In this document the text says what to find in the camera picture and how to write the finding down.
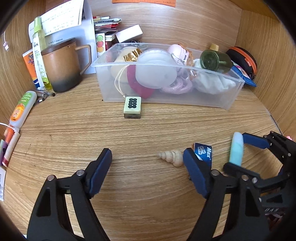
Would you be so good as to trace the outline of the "teal silicone tube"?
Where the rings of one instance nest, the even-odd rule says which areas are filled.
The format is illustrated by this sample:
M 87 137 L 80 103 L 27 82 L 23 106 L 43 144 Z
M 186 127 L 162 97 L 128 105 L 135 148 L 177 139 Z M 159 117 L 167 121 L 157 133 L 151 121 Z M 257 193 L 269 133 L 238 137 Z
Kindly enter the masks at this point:
M 240 132 L 233 134 L 229 162 L 237 166 L 241 166 L 243 160 L 244 141 L 243 135 Z

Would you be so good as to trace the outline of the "spiral seashell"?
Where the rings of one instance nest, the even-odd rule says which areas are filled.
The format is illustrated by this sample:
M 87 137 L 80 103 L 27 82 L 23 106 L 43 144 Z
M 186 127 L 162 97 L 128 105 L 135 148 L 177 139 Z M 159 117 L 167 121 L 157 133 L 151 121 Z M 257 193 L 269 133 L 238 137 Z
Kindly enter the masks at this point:
M 171 150 L 160 152 L 157 154 L 158 158 L 165 160 L 168 163 L 171 163 L 175 167 L 183 166 L 183 153 L 179 150 Z

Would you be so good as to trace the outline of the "white drawstring cloth pouch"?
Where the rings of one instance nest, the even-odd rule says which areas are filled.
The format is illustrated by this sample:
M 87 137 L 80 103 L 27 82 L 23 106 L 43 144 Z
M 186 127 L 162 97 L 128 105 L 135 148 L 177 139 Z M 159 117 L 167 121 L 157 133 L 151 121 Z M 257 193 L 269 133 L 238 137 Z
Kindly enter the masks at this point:
M 234 81 L 204 71 L 191 71 L 190 80 L 196 90 L 206 94 L 222 94 L 236 87 Z

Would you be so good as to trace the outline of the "pink round compact case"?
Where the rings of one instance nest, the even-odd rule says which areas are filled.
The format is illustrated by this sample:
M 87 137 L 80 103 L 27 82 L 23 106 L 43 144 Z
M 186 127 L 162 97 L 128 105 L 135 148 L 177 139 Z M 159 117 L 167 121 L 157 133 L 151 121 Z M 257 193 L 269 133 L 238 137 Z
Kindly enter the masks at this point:
M 182 45 L 170 45 L 170 47 L 168 48 L 168 52 L 172 55 L 177 64 L 187 66 L 191 65 L 191 52 L 184 48 Z

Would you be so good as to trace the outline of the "white round lidded jar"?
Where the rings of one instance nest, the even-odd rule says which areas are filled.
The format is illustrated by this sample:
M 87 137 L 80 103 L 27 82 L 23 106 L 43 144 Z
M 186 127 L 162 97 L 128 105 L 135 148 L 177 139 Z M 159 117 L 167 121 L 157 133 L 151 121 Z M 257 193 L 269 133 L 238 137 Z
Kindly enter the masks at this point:
M 168 87 L 177 79 L 177 63 L 162 49 L 148 49 L 140 54 L 135 65 L 138 83 L 151 89 Z

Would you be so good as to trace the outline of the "cream slime plastic jar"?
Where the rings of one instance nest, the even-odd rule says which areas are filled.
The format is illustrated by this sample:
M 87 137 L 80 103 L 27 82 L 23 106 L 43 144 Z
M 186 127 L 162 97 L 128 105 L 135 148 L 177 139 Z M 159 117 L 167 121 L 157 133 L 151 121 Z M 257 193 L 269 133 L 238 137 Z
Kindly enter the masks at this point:
M 124 47 L 118 54 L 118 57 L 116 58 L 116 60 L 114 61 L 114 63 L 125 63 L 125 59 L 124 56 L 132 51 L 134 51 L 136 49 L 136 47 L 133 46 L 129 46 L 129 47 Z M 111 67 L 111 75 L 113 78 L 115 78 L 118 73 L 122 70 L 122 68 L 124 68 L 126 66 L 126 64 L 121 64 L 121 65 L 113 65 Z M 121 79 L 120 79 L 121 83 L 128 83 L 128 78 L 127 78 L 127 69 L 124 69 Z

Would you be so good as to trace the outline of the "blue Max staple box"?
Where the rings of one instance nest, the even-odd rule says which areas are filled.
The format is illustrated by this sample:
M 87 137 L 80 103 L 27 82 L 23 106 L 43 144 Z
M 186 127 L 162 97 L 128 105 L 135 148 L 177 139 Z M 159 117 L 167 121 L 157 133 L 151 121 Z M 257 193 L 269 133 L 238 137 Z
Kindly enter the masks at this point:
M 200 161 L 205 162 L 209 167 L 212 167 L 212 147 L 200 144 L 200 143 L 194 143 L 193 150 L 195 155 Z

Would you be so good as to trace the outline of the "white barcode label card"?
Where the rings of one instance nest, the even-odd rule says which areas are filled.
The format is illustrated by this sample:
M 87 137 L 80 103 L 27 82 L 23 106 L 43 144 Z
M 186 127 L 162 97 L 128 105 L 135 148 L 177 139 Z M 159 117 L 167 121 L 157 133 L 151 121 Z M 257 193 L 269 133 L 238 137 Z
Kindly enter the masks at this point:
M 0 201 L 4 201 L 4 186 L 6 179 L 6 170 L 0 166 Z

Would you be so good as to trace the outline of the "black orange zip case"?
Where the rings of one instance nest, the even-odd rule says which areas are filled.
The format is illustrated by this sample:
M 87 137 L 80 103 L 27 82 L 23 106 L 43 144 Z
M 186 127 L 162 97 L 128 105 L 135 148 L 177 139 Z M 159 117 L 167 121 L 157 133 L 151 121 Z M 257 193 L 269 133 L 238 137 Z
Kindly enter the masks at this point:
M 257 74 L 257 62 L 247 50 L 234 46 L 228 49 L 226 54 L 247 73 L 251 80 L 254 80 Z

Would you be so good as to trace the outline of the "orange white lip balm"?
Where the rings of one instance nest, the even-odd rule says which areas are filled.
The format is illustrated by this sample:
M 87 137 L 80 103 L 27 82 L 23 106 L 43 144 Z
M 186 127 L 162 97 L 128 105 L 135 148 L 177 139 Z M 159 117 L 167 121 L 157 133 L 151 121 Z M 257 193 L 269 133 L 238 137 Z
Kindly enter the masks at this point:
M 1 141 L 1 165 L 7 167 L 13 150 L 20 138 L 18 128 L 7 127 L 4 133 L 4 140 Z

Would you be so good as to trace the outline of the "yellow small lotion bottle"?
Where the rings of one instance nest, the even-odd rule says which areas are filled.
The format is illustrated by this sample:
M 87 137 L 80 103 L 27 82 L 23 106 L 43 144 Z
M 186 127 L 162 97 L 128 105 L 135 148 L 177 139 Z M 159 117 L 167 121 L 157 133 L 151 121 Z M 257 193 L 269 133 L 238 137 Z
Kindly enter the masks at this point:
M 219 46 L 216 45 L 216 44 L 213 44 L 213 43 L 212 43 L 212 44 L 210 45 L 210 48 L 209 48 L 209 49 L 218 52 L 218 51 L 219 51 Z

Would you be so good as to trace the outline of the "mahjong tile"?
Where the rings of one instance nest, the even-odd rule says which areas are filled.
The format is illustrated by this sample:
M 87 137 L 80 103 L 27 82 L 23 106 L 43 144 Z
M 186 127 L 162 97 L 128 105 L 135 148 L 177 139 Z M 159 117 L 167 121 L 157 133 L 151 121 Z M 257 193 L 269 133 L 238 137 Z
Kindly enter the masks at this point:
M 124 118 L 141 118 L 142 98 L 139 96 L 127 96 L 123 108 Z

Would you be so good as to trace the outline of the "clear plastic storage bin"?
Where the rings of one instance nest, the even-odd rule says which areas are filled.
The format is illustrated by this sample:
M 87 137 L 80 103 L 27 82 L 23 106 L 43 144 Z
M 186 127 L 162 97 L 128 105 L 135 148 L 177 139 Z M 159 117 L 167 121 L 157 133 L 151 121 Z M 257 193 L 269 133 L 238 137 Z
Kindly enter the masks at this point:
M 93 63 L 105 102 L 142 102 L 210 106 L 229 109 L 245 82 L 233 70 L 226 73 L 199 67 L 201 51 L 179 45 L 115 44 Z

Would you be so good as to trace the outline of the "white orange lotion tube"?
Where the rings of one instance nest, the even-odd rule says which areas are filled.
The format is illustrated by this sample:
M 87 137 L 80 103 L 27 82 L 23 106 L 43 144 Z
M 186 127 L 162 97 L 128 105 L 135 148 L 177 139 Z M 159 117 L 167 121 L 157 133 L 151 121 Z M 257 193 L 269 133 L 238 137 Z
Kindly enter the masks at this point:
M 36 92 L 31 90 L 27 91 L 21 97 L 21 99 L 19 100 L 18 104 L 15 107 L 15 110 L 11 114 L 9 125 L 14 128 L 20 129 L 23 126 L 36 100 L 37 100 Z

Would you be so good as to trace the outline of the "metal nail clippers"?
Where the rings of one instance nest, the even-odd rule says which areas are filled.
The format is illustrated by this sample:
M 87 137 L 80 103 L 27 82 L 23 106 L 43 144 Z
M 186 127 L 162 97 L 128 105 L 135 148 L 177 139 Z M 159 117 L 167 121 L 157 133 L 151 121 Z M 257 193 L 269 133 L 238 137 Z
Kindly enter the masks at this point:
M 55 92 L 50 92 L 48 90 L 46 90 L 46 88 L 44 87 L 38 87 L 37 90 L 35 90 L 36 94 L 37 94 L 37 102 L 43 102 L 45 101 L 47 98 L 49 97 L 55 97 Z

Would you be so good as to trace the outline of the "brown ceramic lidded mug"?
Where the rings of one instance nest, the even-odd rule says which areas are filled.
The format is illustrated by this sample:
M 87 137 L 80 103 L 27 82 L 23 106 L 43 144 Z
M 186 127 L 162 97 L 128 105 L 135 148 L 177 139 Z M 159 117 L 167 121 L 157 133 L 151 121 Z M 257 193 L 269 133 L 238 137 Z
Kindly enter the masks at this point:
M 77 51 L 87 49 L 88 59 L 80 67 Z M 51 45 L 41 51 L 46 74 L 53 91 L 62 93 L 71 90 L 82 81 L 82 75 L 92 63 L 91 46 L 77 46 L 76 39 L 71 38 Z

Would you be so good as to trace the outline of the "orange sunscreen tube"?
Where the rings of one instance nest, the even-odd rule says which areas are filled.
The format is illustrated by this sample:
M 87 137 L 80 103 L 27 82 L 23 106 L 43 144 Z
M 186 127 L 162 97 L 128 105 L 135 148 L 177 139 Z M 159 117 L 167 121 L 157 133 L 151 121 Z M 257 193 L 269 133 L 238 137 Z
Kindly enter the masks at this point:
M 37 73 L 36 73 L 35 65 L 34 65 L 33 49 L 30 49 L 23 54 L 23 60 L 25 62 L 27 70 L 32 78 L 34 86 L 37 89 L 38 87 L 40 87 L 40 85 L 39 85 L 39 81 L 37 78 Z

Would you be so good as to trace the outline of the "white cardboard box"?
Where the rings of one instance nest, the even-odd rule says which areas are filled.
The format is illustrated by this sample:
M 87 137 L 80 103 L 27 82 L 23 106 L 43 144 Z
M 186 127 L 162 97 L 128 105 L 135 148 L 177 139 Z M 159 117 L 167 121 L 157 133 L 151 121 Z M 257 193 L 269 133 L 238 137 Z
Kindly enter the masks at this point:
M 141 37 L 143 35 L 143 31 L 140 25 L 134 25 L 132 27 L 117 32 L 115 35 L 119 43 L 124 43 L 126 41 L 131 41 L 133 39 Z

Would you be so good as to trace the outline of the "orange sticky note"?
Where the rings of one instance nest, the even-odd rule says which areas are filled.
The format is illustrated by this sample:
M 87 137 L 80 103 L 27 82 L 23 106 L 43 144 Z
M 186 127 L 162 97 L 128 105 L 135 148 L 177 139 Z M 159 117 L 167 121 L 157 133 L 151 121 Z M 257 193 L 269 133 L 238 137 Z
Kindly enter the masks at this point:
M 118 3 L 151 3 L 151 4 L 162 4 L 165 6 L 176 6 L 176 0 L 112 0 L 113 4 Z

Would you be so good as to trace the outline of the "green spray sanitizer bottle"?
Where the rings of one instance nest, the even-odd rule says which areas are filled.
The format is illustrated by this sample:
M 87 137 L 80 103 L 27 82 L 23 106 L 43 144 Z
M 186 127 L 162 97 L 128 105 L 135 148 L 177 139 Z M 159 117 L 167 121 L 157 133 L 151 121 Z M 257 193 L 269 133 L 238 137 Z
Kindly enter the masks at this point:
M 41 88 L 46 90 L 52 90 L 52 85 L 48 80 L 48 76 L 45 70 L 44 61 L 41 52 L 47 48 L 45 40 L 45 32 L 42 27 L 41 17 L 38 16 L 34 19 L 34 34 L 32 38 L 33 57 L 35 70 Z

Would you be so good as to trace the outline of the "fruit sticker sheet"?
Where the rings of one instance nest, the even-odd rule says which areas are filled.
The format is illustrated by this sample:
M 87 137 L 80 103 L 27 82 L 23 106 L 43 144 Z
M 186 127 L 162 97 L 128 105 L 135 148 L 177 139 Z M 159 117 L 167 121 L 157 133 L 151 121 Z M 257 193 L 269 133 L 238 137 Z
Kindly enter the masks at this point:
M 96 41 L 97 57 L 100 57 L 102 54 L 106 52 L 105 33 L 96 33 L 95 41 Z

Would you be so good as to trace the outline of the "stack of booklets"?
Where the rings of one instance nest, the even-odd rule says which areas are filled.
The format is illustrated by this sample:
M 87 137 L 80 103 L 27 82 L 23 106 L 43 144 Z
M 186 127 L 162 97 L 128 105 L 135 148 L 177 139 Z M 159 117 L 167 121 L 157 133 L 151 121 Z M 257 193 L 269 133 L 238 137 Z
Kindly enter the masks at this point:
M 94 16 L 93 25 L 94 32 L 105 33 L 106 50 L 116 42 L 116 33 L 118 26 L 121 23 L 121 18 L 112 18 L 110 16 Z

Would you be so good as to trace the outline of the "white paper stand holder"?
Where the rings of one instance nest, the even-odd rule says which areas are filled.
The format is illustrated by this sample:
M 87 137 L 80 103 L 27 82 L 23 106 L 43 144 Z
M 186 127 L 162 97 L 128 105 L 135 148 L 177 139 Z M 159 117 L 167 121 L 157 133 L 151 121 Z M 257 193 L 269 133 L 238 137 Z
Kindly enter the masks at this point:
M 68 1 L 41 15 L 47 46 L 75 38 L 76 44 L 90 45 L 92 61 L 97 59 L 93 16 L 88 1 Z

